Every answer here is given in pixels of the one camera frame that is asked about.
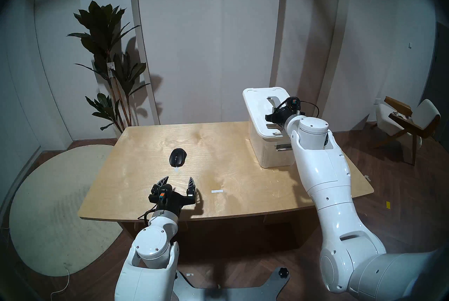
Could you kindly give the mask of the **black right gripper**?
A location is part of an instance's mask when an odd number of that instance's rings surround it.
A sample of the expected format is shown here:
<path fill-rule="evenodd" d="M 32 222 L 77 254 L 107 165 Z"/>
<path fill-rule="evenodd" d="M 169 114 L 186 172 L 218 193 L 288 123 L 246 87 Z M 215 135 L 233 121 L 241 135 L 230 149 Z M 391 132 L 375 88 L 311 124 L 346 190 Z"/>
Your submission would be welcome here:
<path fill-rule="evenodd" d="M 265 120 L 279 126 L 284 126 L 291 116 L 298 115 L 298 111 L 291 108 L 273 108 L 272 110 L 271 114 L 265 116 Z"/>

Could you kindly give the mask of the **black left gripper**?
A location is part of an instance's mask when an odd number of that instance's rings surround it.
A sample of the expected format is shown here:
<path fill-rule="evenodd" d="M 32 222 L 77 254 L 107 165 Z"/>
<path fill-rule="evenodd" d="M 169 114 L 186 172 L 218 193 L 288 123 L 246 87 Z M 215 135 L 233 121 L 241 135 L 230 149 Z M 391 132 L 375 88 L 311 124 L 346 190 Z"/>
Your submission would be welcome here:
<path fill-rule="evenodd" d="M 196 203 L 196 185 L 192 177 L 189 178 L 186 195 L 173 190 L 168 184 L 169 178 L 162 178 L 154 184 L 149 195 L 150 203 L 155 204 L 154 211 L 168 211 L 173 214 L 180 214 L 182 208 Z"/>

